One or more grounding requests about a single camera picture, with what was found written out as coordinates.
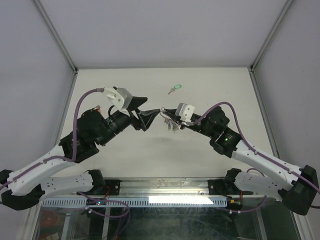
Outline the silver keyring with keys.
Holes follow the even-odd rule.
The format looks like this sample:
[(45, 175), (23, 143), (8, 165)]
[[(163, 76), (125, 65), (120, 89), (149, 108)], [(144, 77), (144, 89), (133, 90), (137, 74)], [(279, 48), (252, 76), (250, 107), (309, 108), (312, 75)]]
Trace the silver keyring with keys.
[(164, 123), (167, 125), (168, 131), (172, 131), (173, 133), (176, 133), (176, 131), (179, 129), (178, 124), (168, 116), (164, 115), (164, 110), (165, 110), (164, 107), (160, 109), (160, 113), (159, 113), (160, 116), (164, 118)]

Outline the key with green tag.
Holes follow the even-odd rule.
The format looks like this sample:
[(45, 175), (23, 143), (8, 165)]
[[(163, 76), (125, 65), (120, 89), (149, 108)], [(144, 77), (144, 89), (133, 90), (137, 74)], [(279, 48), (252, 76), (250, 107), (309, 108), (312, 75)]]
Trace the key with green tag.
[(177, 90), (179, 90), (179, 89), (181, 89), (181, 88), (182, 88), (182, 85), (181, 85), (181, 84), (175, 85), (174, 87), (172, 87), (172, 88), (169, 90), (168, 95), (170, 95), (171, 93), (173, 93), (173, 92), (175, 92), (175, 91), (177, 91)]

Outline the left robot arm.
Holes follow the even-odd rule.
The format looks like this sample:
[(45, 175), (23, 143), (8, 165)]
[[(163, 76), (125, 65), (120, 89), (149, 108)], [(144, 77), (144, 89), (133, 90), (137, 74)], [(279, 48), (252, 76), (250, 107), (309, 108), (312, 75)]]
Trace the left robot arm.
[(0, 195), (0, 203), (22, 211), (58, 195), (102, 193), (106, 182), (98, 169), (69, 177), (54, 177), (54, 174), (98, 154), (98, 146), (105, 146), (129, 126), (137, 131), (148, 130), (160, 109), (139, 110), (146, 101), (146, 97), (134, 97), (128, 114), (117, 110), (104, 118), (97, 108), (92, 108), (77, 116), (73, 131), (47, 154), (22, 169), (0, 172), (0, 187), (6, 189)]

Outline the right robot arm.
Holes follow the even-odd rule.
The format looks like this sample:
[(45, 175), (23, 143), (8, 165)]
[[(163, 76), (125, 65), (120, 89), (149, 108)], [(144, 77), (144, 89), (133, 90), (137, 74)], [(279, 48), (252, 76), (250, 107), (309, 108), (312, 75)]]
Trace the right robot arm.
[(317, 194), (317, 171), (305, 165), (300, 167), (267, 154), (250, 144), (242, 131), (229, 128), (229, 118), (218, 103), (202, 116), (194, 113), (194, 106), (180, 103), (176, 109), (163, 113), (181, 129), (187, 128), (210, 139), (210, 146), (220, 155), (245, 163), (260, 172), (253, 175), (240, 169), (229, 170), (223, 187), (230, 194), (239, 191), (261, 193), (274, 198), (290, 211), (305, 216)]

